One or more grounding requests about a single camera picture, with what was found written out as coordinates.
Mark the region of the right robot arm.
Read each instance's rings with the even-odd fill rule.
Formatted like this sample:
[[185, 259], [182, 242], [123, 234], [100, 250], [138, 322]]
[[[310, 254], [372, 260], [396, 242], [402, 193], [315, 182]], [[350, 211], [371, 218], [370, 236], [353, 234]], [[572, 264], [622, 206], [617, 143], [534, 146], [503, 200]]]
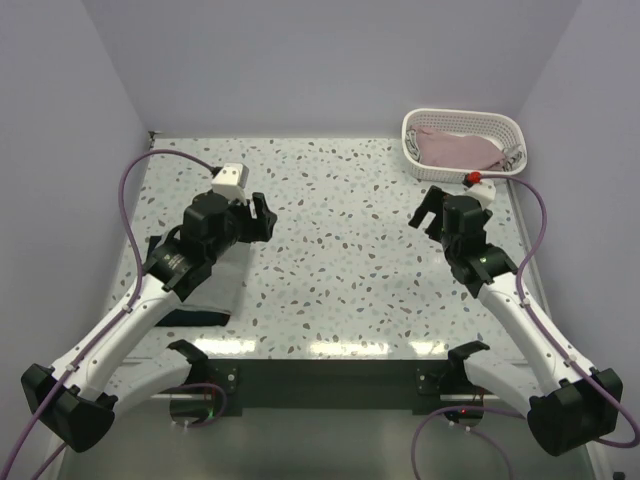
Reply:
[[530, 369], [522, 372], [473, 341], [449, 351], [441, 381], [459, 393], [476, 386], [497, 395], [526, 419], [545, 452], [559, 456], [615, 430], [623, 383], [570, 344], [518, 278], [516, 264], [487, 241], [493, 196], [485, 184], [462, 195], [432, 186], [409, 224], [417, 228], [427, 214], [434, 216], [427, 236], [442, 246], [453, 277], [501, 323]]

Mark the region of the pink tank top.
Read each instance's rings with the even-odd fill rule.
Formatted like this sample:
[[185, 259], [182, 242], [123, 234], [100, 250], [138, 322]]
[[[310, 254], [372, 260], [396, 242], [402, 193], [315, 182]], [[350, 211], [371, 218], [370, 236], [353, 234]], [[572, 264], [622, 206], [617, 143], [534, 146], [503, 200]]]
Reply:
[[463, 170], [501, 169], [505, 154], [493, 143], [475, 135], [456, 136], [432, 128], [415, 127], [420, 163]]

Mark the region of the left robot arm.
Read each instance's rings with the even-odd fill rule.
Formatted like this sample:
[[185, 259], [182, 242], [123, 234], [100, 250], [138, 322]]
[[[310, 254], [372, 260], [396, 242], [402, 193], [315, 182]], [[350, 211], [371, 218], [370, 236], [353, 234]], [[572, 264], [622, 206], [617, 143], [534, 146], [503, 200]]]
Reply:
[[72, 450], [95, 446], [115, 421], [123, 396], [107, 383], [133, 347], [193, 291], [238, 243], [267, 242], [277, 216], [262, 193], [230, 201], [208, 192], [196, 196], [180, 225], [152, 250], [142, 276], [71, 351], [45, 367], [32, 364], [21, 384], [31, 412]]

